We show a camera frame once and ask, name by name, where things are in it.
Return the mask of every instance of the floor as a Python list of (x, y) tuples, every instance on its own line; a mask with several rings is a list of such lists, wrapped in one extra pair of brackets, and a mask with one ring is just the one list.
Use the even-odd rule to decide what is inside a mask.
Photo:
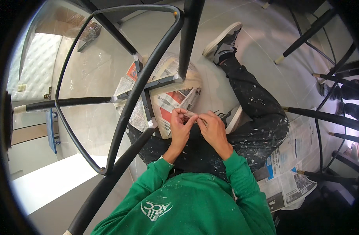
[[(318, 93), (316, 79), (311, 75), (325, 73), (328, 65), (317, 52), (307, 45), (301, 46), (280, 65), (273, 61), (298, 37), (290, 12), (278, 5), (262, 9), (265, 2), (258, 0), (207, 0), (191, 55), (203, 78), (202, 93), (194, 112), (220, 110), (228, 112), (238, 102), (222, 70), (202, 57), (204, 47), (230, 24), (241, 21), (243, 28), (237, 38), (239, 62), (246, 66), (257, 80), (279, 101), (282, 106), (311, 109), (318, 106), (323, 97)], [(183, 1), (173, 5), (183, 8)], [(167, 29), (174, 22), (172, 14), (144, 12), (123, 23), (120, 31), (140, 52), (150, 54)], [(302, 16), (299, 22), (304, 27), (310, 23)], [(168, 51), (179, 51), (180, 34), (174, 39)], [(322, 48), (316, 37), (311, 42)], [(58, 52), (53, 84), (59, 76), (61, 65), (72, 39), (63, 38)], [(112, 96), (120, 78), (133, 62), (132, 57), (105, 30), (82, 53), (74, 52), (64, 75), (60, 98)], [(336, 101), (328, 101), (323, 111), (333, 113)], [(107, 155), (117, 124), (118, 115), (113, 104), (84, 105), (63, 108), (70, 126), (77, 138), (91, 155)], [(297, 115), (288, 114), (290, 120)], [(341, 140), (330, 139), (328, 132), (340, 129), (335, 124), (320, 121), (324, 162), (329, 162), (331, 152), (337, 149)], [(77, 152), (64, 126), (60, 125), (61, 150), (63, 157)], [(121, 149), (129, 146), (126, 136)], [(135, 180), (145, 169), (140, 159), (130, 166)]]

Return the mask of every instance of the newspaper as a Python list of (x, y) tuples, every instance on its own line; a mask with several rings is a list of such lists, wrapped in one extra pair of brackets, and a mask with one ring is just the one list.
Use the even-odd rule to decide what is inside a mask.
[(290, 122), (284, 142), (266, 160), (270, 176), (258, 182), (260, 190), (266, 194), (271, 212), (298, 209), (316, 188), (317, 182), (296, 173), (316, 151), (319, 147), (314, 120), (298, 117)]
[[(148, 82), (173, 76), (178, 72), (178, 54), (165, 52)], [(135, 63), (131, 65), (126, 75), (121, 78), (114, 96), (119, 96), (132, 89), (137, 80)], [(192, 110), (202, 89), (202, 79), (191, 62), (188, 65), (184, 82), (176, 82), (150, 91), (152, 108), (158, 128), (163, 139), (171, 138), (170, 118), (174, 108)], [(122, 113), (124, 103), (115, 103), (119, 114)], [(144, 132), (148, 128), (148, 121), (144, 111), (143, 102), (139, 98), (129, 120), (136, 129)]]

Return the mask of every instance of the sweatshirt cuff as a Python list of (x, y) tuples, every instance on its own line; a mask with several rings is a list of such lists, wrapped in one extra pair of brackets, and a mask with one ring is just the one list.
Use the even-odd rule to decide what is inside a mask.
[(162, 177), (165, 179), (168, 177), (169, 171), (174, 167), (173, 164), (170, 164), (169, 162), (165, 161), (163, 158), (159, 158), (157, 161), (152, 162), (150, 164), (153, 164), (157, 169), (157, 171), (160, 172)]
[(239, 169), (245, 162), (247, 163), (247, 160), (246, 158), (239, 156), (234, 150), (230, 157), (223, 162), (225, 168), (232, 172)]

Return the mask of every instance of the chair leg tip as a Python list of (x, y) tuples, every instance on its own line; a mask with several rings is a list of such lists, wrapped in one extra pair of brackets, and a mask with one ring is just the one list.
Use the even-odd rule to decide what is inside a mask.
[(281, 63), (285, 59), (285, 56), (281, 55), (278, 59), (275, 60), (275, 64)]
[(265, 3), (265, 4), (262, 6), (262, 8), (263, 8), (263, 9), (267, 9), (267, 7), (268, 7), (269, 5), (270, 5), (269, 3)]

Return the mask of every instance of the acc logo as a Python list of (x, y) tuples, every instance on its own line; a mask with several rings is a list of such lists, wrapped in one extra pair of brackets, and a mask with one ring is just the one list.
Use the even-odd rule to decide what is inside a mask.
[(151, 220), (156, 221), (158, 217), (163, 216), (166, 212), (170, 211), (169, 205), (171, 202), (166, 204), (156, 204), (153, 202), (146, 201), (145, 206), (143, 206), (143, 202), (140, 203), (141, 211)]

